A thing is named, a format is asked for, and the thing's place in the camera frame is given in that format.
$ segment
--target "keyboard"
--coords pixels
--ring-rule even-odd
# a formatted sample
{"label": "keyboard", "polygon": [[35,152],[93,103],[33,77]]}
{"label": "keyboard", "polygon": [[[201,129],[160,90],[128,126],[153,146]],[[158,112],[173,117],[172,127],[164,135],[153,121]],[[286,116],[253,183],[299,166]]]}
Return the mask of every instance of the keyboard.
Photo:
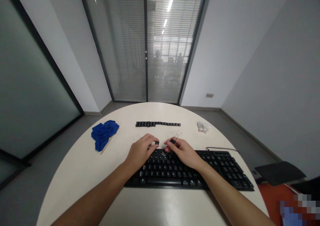
{"label": "keyboard", "polygon": [[[227,151],[196,150],[196,153],[237,190],[254,191],[253,184]],[[183,164],[171,151],[156,149],[125,187],[209,189],[201,175]]]}

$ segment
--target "floor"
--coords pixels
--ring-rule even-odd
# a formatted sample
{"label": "floor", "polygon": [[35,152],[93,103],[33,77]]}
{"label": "floor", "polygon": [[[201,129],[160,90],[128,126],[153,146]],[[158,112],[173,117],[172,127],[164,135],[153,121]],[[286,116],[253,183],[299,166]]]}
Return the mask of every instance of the floor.
{"label": "floor", "polygon": [[[32,166],[0,191],[0,225],[36,225],[51,179],[75,141],[101,117],[127,105],[130,103],[112,103],[102,116],[83,116],[34,157],[31,160]],[[222,113],[191,111],[205,118],[224,134],[240,152],[250,170],[275,162]]]}

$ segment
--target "white tissue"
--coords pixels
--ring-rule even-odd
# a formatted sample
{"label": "white tissue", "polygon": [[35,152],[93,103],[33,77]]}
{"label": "white tissue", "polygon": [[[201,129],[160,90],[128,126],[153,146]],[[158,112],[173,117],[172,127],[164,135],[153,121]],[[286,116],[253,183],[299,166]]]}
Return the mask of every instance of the white tissue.
{"label": "white tissue", "polygon": [[211,129],[211,126],[209,124],[202,122],[202,121],[198,121],[197,125],[198,125],[199,132],[207,133],[207,132],[209,132],[209,129]]}

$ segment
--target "white table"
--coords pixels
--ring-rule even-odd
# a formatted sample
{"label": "white table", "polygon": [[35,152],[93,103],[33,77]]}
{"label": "white table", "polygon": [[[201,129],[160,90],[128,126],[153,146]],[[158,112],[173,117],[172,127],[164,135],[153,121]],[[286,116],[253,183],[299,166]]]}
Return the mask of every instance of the white table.
{"label": "white table", "polygon": [[[120,128],[104,153],[95,151],[92,127],[115,120]],[[181,123],[178,126],[135,127],[137,121]],[[182,131],[194,149],[234,148],[214,126],[210,132],[198,132],[197,122],[207,122],[184,108],[164,103],[140,103],[116,110],[90,127],[73,145],[57,169],[44,198],[37,225],[50,225],[76,200],[107,177],[122,163],[131,144],[146,133],[163,142]],[[254,185],[254,192],[241,193],[268,215],[266,206],[242,157],[227,150],[236,159]],[[205,190],[123,188],[100,225],[229,225],[213,195]]]}

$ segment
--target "forearm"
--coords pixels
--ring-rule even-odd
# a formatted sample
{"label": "forearm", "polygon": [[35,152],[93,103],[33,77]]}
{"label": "forearm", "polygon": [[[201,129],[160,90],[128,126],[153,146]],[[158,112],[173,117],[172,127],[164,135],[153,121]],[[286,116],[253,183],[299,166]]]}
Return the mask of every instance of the forearm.
{"label": "forearm", "polygon": [[203,162],[197,171],[208,184],[228,220],[233,226],[274,225],[251,201]]}
{"label": "forearm", "polygon": [[125,163],[65,211],[52,225],[99,225],[126,181],[134,174]]}

